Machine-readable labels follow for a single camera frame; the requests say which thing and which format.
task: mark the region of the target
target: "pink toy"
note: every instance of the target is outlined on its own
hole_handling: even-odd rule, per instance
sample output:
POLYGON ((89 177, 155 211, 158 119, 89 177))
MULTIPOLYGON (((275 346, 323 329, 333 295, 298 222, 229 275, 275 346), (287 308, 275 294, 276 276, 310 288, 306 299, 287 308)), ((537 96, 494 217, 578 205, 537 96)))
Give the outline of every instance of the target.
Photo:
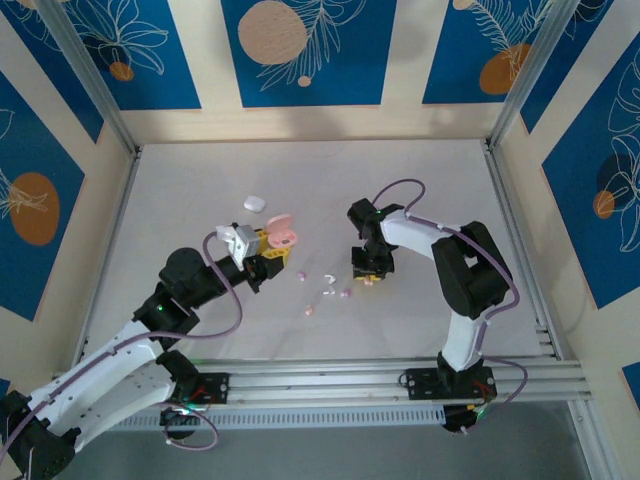
POLYGON ((289 248, 296 244, 298 236, 289 229, 292 223, 293 217, 288 213, 273 217, 267 222, 264 229, 269 234, 267 241, 271 248, 289 248))

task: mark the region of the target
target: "small white object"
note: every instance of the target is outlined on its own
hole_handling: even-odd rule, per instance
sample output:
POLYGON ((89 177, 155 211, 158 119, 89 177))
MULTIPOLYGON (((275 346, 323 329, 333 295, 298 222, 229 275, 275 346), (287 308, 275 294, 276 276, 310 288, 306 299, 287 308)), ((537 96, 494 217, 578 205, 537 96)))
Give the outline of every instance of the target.
POLYGON ((244 208, 254 213, 260 213, 262 210, 264 210, 264 207, 266 205, 267 202, 265 202, 262 198, 254 197, 253 195, 248 196, 244 201, 244 208))
POLYGON ((243 271, 243 260, 251 257, 258 252, 260 239, 253 231, 250 225, 241 225, 238 227, 216 227, 218 240, 227 244, 227 250, 238 267, 243 271))

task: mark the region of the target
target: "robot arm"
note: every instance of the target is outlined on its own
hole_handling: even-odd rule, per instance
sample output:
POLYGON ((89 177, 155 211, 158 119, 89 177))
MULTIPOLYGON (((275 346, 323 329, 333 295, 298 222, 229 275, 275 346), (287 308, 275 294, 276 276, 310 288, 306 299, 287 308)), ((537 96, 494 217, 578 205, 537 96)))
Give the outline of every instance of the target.
MULTIPOLYGON (((225 233, 221 240, 233 255, 216 266, 232 286, 247 282, 258 293, 262 282, 284 268, 290 249, 269 250, 262 230, 235 224, 218 230, 225 233)), ((173 252, 160 280, 133 319, 105 346, 30 397, 14 391, 0 401, 3 444, 32 417, 8 449, 29 480, 55 477, 91 440, 142 409, 166 401, 182 404, 203 387, 211 391, 207 374, 170 350, 178 338, 163 335, 187 334, 199 323, 194 310, 227 288, 192 248, 173 252), (69 381, 64 392, 58 392, 69 381)), ((226 403, 225 391, 215 392, 221 403, 226 403)))
POLYGON ((398 247, 435 262, 443 295, 452 309, 449 336, 438 356, 438 377, 455 398, 456 385, 473 381, 483 368, 477 348, 482 314, 500 304, 509 290, 488 260, 460 238, 472 239, 508 272, 487 228, 472 222, 457 230, 461 233, 458 237, 456 231, 406 213, 400 205, 379 210, 367 199, 354 203, 347 216, 365 240, 363 247, 352 249, 354 278, 381 280, 393 273, 392 252, 398 247))

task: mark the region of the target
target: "white tabletop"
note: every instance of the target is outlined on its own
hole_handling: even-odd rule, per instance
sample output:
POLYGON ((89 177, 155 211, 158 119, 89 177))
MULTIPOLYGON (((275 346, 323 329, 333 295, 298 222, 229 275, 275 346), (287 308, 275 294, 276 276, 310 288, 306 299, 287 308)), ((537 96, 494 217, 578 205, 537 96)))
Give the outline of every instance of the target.
MULTIPOLYGON (((523 287, 478 140, 149 145, 97 300, 87 352, 131 319, 172 251, 200 250, 217 225, 235 221, 258 228, 272 216, 291 213, 299 240, 286 269, 258 295, 247 285, 237 288, 244 320, 233 335, 183 341, 183 352, 200 359, 435 356, 451 312, 430 260, 399 249, 396 272, 385 281, 366 287, 351 279, 351 247, 362 242, 347 210, 404 177, 427 185, 414 213, 450 225, 485 223, 523 287), (264 198, 265 211, 245 210, 248 195, 264 198), (305 282, 298 271, 306 273, 305 282), (337 295, 322 295, 325 274, 337 278, 337 295), (345 288, 352 289, 351 298, 339 296, 345 288), (309 305, 314 313, 305 316, 309 305)), ((395 187, 380 205, 406 204, 417 192, 411 184, 395 187)), ((226 255, 221 243, 213 241, 211 250, 214 258, 226 255)), ((217 332, 233 323, 234 304, 225 295, 198 314, 201 323, 192 333, 217 332)), ((540 353, 526 294, 516 309, 495 317, 484 351, 540 353)))

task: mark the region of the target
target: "gray floor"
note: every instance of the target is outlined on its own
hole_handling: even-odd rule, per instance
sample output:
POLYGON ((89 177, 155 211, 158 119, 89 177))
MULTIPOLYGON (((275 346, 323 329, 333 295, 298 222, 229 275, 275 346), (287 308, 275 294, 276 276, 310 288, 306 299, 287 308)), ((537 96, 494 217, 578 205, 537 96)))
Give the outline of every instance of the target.
POLYGON ((158 432, 107 433, 59 478, 571 480, 589 475, 566 406, 541 403, 505 407, 468 437, 441 427, 223 431, 216 450, 191 453, 167 446, 158 432))

